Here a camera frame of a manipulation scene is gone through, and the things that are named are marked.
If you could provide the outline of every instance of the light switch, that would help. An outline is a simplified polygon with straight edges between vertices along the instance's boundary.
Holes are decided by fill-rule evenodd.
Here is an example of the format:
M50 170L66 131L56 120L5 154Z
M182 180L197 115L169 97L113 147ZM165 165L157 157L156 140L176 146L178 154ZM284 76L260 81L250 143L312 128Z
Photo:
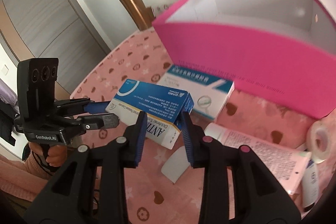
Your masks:
M7 66L6 65L3 65L3 67L2 67L2 73L4 74L4 75L7 75L8 74L8 71L9 71L9 69L7 68Z

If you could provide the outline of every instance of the pink cloth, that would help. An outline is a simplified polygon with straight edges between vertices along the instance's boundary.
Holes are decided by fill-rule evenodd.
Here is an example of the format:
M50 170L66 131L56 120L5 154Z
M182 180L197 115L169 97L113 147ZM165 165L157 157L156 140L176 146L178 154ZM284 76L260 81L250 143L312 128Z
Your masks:
M73 92L71 98L90 97L95 101L111 100L125 79L156 83L171 65L165 48L153 30L137 32L113 50ZM192 114L195 124L205 128L209 122ZM305 142L315 120L262 98L235 90L217 123L258 138L296 148ZM326 118L335 132L336 112ZM109 143L124 133L126 125L96 130L82 136L90 147ZM125 170L126 198L131 223L189 224L197 223L202 197L202 169L189 168L173 184L162 173L166 160L183 145L181 136L168 150L146 139L142 161L135 170ZM318 165L320 189L328 184L335 171L336 154ZM300 191L293 196L298 207Z
M32 154L25 163L8 160L0 155L0 189L12 196L33 201L49 178Z

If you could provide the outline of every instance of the hand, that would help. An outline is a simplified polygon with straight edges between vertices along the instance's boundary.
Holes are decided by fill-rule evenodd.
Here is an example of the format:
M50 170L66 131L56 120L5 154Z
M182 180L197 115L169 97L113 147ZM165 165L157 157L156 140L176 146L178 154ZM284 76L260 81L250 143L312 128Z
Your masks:
M43 156L42 147L38 143L29 143L30 150L39 156ZM51 146L48 150L48 157L45 159L50 166L60 167L67 159L68 150L65 145Z

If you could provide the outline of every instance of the black handheld device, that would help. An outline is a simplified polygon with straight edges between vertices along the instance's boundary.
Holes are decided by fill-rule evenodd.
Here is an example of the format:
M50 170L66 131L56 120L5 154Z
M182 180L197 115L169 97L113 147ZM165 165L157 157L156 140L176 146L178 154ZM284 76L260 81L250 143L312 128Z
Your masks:
M87 130L115 128L115 114L74 115L87 113L90 98L55 101L58 58L33 58L17 66L17 97L20 115L14 120L16 131L24 133L29 142L39 143L46 159L53 145L69 145L75 136ZM47 168L55 172L57 168Z

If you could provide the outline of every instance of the pink storage box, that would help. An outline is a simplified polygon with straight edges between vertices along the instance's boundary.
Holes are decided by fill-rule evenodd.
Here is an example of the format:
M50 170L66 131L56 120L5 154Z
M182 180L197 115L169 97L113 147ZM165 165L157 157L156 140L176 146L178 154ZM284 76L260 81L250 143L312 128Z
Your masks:
M317 119L336 107L335 22L318 0L179 0L153 26L175 64Z

